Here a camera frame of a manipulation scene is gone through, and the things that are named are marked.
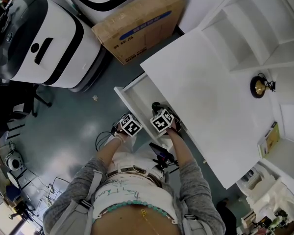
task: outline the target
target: office chair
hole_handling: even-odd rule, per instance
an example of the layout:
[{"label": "office chair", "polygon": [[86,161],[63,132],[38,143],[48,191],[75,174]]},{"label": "office chair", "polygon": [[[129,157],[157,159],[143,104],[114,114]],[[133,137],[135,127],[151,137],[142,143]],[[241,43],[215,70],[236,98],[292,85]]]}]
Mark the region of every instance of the office chair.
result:
[{"label": "office chair", "polygon": [[[51,103],[46,103],[36,94],[39,85],[29,83],[10,81],[8,85],[0,86],[0,138],[6,135],[8,131],[22,127],[18,126],[9,129],[7,123],[11,120],[21,120],[28,116],[31,112],[34,117],[34,100],[37,99],[47,107],[51,107]],[[14,111],[14,107],[24,104],[22,111]]]},{"label": "office chair", "polygon": [[19,179],[24,175],[24,173],[27,171],[27,169],[25,169],[19,176],[14,176],[12,174],[12,171],[9,171],[7,173],[7,176],[11,182],[11,185],[6,186],[5,190],[6,190],[6,196],[7,198],[13,202],[16,199],[18,199],[18,197],[21,195],[22,190],[28,186],[31,182],[29,181],[25,186],[21,187],[20,183],[19,183]]}]

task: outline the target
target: necklace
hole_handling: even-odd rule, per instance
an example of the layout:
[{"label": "necklace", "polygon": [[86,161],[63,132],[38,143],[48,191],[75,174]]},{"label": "necklace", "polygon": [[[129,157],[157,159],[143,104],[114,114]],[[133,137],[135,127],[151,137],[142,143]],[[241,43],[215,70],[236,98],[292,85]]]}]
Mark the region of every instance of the necklace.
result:
[{"label": "necklace", "polygon": [[156,231],[156,229],[154,228],[154,226],[149,222],[149,220],[146,218],[147,215],[147,211],[145,209],[141,209],[141,214],[143,216],[143,219],[149,224],[149,226],[152,228],[152,230],[155,232],[155,234],[159,235]]}]

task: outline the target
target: white cabinet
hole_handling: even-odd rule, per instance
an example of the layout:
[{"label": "white cabinet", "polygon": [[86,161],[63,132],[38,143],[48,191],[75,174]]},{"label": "white cabinet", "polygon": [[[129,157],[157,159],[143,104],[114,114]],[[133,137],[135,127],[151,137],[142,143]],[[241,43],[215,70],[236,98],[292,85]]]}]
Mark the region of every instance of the white cabinet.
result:
[{"label": "white cabinet", "polygon": [[154,102],[164,104],[168,104],[168,102],[147,74],[143,73],[126,87],[115,87],[114,90],[151,139],[156,144],[170,149],[172,142],[168,137],[163,136],[165,132],[159,133],[150,123],[150,119],[153,117],[151,105]]},{"label": "white cabinet", "polygon": [[138,79],[141,85],[116,88],[124,103],[151,138],[163,144],[164,136],[154,131],[149,117],[152,102],[168,102],[229,188],[260,160],[257,143],[273,121],[284,133],[276,98],[268,92],[254,99],[250,81],[259,72],[270,79],[268,68],[294,66],[292,4],[222,0],[197,28],[141,66],[147,74]]},{"label": "white cabinet", "polygon": [[224,0],[198,29],[229,71],[294,66],[288,0]]}]

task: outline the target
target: hand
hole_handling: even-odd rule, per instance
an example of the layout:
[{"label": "hand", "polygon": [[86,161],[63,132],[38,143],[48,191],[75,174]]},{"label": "hand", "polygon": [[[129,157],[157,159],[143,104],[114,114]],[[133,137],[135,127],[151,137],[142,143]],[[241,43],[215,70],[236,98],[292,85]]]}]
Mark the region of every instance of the hand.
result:
[{"label": "hand", "polygon": [[123,140],[126,140],[128,138],[128,134],[126,134],[124,131],[121,131],[122,128],[120,123],[118,124],[117,130],[118,130],[118,134],[123,138]]},{"label": "hand", "polygon": [[176,130],[176,122],[175,122],[175,119],[173,119],[171,128],[174,129],[174,130]]}]

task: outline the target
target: cardboard box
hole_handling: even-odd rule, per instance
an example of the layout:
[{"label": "cardboard box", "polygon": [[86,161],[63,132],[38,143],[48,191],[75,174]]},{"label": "cardboard box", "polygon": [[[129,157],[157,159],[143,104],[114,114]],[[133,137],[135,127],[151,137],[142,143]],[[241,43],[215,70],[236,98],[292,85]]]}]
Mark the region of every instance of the cardboard box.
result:
[{"label": "cardboard box", "polygon": [[99,41],[126,64],[172,35],[184,0],[135,0],[93,27]]},{"label": "cardboard box", "polygon": [[280,132],[277,122],[274,122],[265,136],[258,142],[258,150],[261,158],[264,158],[272,151],[276,143],[280,141]]}]

